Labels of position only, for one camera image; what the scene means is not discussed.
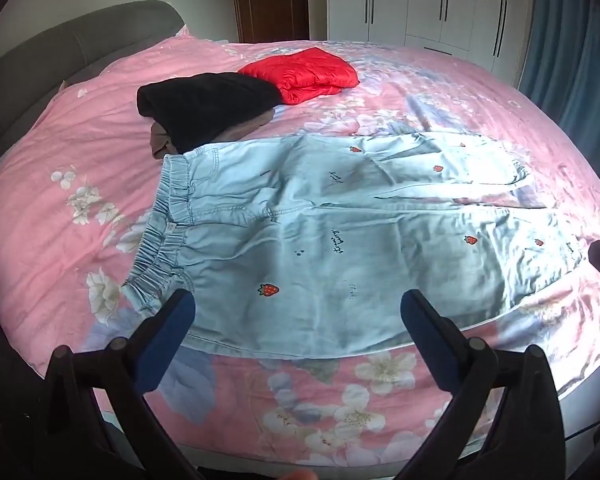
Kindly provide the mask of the red puffer jacket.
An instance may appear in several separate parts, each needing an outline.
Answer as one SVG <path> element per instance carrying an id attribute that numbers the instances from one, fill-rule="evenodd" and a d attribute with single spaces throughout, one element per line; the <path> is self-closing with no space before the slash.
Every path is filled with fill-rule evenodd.
<path id="1" fill-rule="evenodd" d="M 317 47 L 268 56 L 247 64 L 238 73 L 269 82 L 287 105 L 334 96 L 360 83 L 358 73 L 348 62 Z"/>

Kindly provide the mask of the white wardrobe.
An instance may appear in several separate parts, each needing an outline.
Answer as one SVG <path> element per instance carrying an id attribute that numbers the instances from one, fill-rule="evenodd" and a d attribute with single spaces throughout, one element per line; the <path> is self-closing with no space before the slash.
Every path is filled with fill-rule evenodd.
<path id="1" fill-rule="evenodd" d="M 326 0 L 327 37 L 421 48 L 518 86 L 533 0 Z"/>

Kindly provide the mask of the light blue denim pants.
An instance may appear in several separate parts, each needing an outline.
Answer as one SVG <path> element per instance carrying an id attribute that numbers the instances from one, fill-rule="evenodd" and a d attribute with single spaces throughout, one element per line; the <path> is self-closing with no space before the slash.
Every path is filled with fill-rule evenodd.
<path id="1" fill-rule="evenodd" d="M 406 346 L 404 292 L 460 327 L 571 273 L 569 220 L 526 203 L 530 169 L 478 134 L 281 136 L 164 159 L 123 290 L 153 315 L 192 293 L 193 349 L 340 359 Z"/>

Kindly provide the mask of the grey upholstered headboard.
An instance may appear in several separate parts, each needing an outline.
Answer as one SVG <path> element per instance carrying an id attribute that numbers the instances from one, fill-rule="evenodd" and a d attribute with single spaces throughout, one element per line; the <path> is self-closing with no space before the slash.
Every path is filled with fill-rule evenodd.
<path id="1" fill-rule="evenodd" d="M 98 76 L 119 58 L 185 26 L 169 3 L 121 3 L 40 32 L 0 58 L 0 158 L 33 126 L 60 85 Z"/>

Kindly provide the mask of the brown folded garment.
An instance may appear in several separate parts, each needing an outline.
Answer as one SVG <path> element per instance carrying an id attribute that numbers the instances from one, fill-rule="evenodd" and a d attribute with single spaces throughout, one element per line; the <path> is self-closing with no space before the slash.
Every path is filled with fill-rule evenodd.
<path id="1" fill-rule="evenodd" d="M 190 140 L 178 141 L 178 144 L 172 142 L 172 139 L 166 133 L 166 130 L 164 130 L 162 125 L 159 125 L 158 122 L 154 122 L 150 128 L 149 144 L 151 154 L 154 159 L 163 159 L 166 155 L 187 153 L 208 143 L 239 141 L 268 124 L 273 117 L 274 110 L 268 110 L 258 117 L 252 118 L 248 120 L 248 122 L 242 122 L 239 125 L 230 127 L 219 133 L 217 136 L 212 136 L 210 139 L 204 140 L 204 138 L 201 138 L 200 136 L 194 136 Z"/>

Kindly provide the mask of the black folded garment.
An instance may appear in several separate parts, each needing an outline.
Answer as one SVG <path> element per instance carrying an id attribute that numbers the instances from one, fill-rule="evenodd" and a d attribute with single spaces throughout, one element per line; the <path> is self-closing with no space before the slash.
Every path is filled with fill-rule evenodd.
<path id="1" fill-rule="evenodd" d="M 156 122 L 178 154 L 216 139 L 283 103 L 269 82 L 238 73 L 204 73 L 145 84 L 137 90 L 140 116 Z"/>

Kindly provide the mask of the blue curtain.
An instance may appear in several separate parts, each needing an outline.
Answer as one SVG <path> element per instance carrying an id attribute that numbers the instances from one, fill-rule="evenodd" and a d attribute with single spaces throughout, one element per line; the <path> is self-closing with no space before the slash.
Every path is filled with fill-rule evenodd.
<path id="1" fill-rule="evenodd" d="M 594 0 L 534 0 L 519 89 L 600 177 L 600 6 Z"/>

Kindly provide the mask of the pink floral bed cover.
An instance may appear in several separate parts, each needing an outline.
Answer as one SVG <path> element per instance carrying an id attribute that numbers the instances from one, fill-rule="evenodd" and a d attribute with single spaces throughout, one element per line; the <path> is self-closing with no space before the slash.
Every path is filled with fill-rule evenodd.
<path id="1" fill-rule="evenodd" d="M 144 84 L 234 73 L 305 41 L 220 44 L 187 32 L 59 90 L 0 161 L 0 324 L 35 375 L 53 350 L 97 350 L 143 315 L 123 286 L 159 186 L 138 114 Z M 426 50 L 326 41 L 360 83 L 334 96 L 281 105 L 245 142 L 281 136 L 478 134 L 531 171 L 522 198 L 571 222 L 579 265 L 516 308 L 461 327 L 491 346 L 541 347 L 565 430 L 590 435 L 600 417 L 600 274 L 586 252 L 600 240 L 600 178 L 558 125 L 482 68 Z M 337 474 L 388 469 L 411 458 L 450 403 L 412 340 L 340 359 L 257 359 L 178 348 L 148 404 L 193 457 L 258 469 L 309 465 Z"/>

